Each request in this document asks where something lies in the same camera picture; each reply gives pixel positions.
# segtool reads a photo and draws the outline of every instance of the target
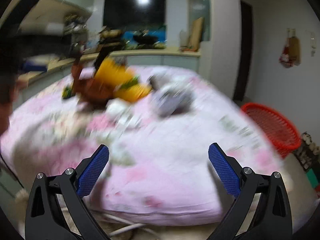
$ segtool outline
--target blue textured pad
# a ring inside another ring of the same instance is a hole
[[[108,160],[109,149],[107,146],[103,146],[78,179],[77,194],[80,198],[91,193]]]
[[[219,175],[224,188],[228,194],[237,198],[240,194],[240,184],[237,174],[214,144],[210,145],[208,154],[209,160]]]

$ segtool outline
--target silver bolt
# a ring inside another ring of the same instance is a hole
[[[66,169],[65,173],[66,173],[67,175],[72,174],[72,173],[73,173],[73,168],[68,168],[68,169]]]
[[[281,177],[281,174],[279,173],[279,172],[275,172],[274,174],[273,174],[277,179],[279,179],[280,177]]]
[[[252,173],[252,170],[250,168],[248,168],[248,167],[245,167],[243,170],[244,170],[245,174],[251,174]]]
[[[41,179],[42,177],[43,177],[43,173],[42,172],[37,174],[37,179]]]

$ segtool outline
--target yellow package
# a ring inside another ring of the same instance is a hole
[[[137,84],[127,89],[119,89],[113,92],[114,98],[121,98],[127,102],[135,103],[147,96],[151,91],[150,86]]]
[[[94,79],[115,88],[134,78],[134,72],[119,67],[111,58],[107,57],[101,63]]]

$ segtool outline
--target red plastic basket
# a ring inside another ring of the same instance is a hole
[[[300,147],[298,130],[282,114],[256,103],[247,103],[241,109],[260,126],[282,158]]]

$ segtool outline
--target basket rim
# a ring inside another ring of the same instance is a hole
[[[271,139],[268,138],[274,144],[275,147],[281,147],[281,148],[284,148],[284,149],[287,149],[287,150],[295,150],[295,149],[300,147],[301,140],[300,140],[300,135],[299,135],[298,129],[295,127],[295,125],[290,120],[288,120],[284,115],[282,115],[278,111],[276,111],[276,110],[274,110],[274,109],[272,109],[272,108],[270,108],[268,106],[265,106],[265,105],[262,105],[262,104],[258,104],[258,103],[252,103],[252,102],[246,103],[243,106],[241,106],[241,110],[247,114],[247,110],[249,108],[252,108],[252,107],[270,111],[273,114],[275,114],[275,115],[279,116],[280,118],[282,118],[285,121],[285,123],[293,130],[294,135],[298,138],[297,142],[295,144],[293,144],[293,145],[285,144],[282,141],[277,140],[277,139],[271,140]]]

